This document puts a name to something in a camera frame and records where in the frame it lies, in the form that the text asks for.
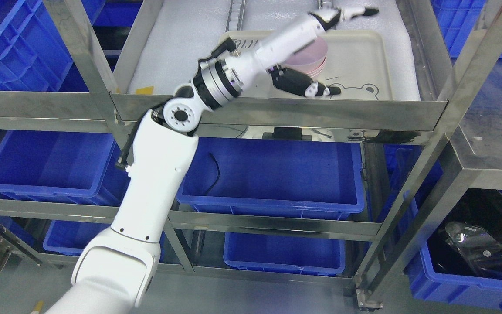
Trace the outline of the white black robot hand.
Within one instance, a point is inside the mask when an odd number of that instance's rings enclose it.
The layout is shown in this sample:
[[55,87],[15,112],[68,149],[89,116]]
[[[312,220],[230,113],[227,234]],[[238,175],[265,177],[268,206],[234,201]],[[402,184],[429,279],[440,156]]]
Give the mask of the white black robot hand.
[[321,8],[295,18],[288,25],[262,39],[253,49],[227,56],[215,65],[221,87],[231,98],[239,97],[261,73],[269,73],[273,85],[293,95],[313,98],[341,94],[341,88],[319,83],[308,75],[282,66],[342,20],[374,16],[378,8],[352,6]]

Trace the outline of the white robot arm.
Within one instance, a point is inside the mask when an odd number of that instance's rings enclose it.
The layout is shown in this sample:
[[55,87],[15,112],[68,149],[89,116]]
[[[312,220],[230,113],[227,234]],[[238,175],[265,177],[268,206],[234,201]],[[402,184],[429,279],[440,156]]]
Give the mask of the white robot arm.
[[141,116],[117,163],[131,179],[118,212],[89,241],[70,290],[49,314],[127,314],[140,306],[159,264],[171,205],[197,151],[201,116],[241,95],[224,52],[239,59],[234,40],[226,38],[199,60],[189,83]]

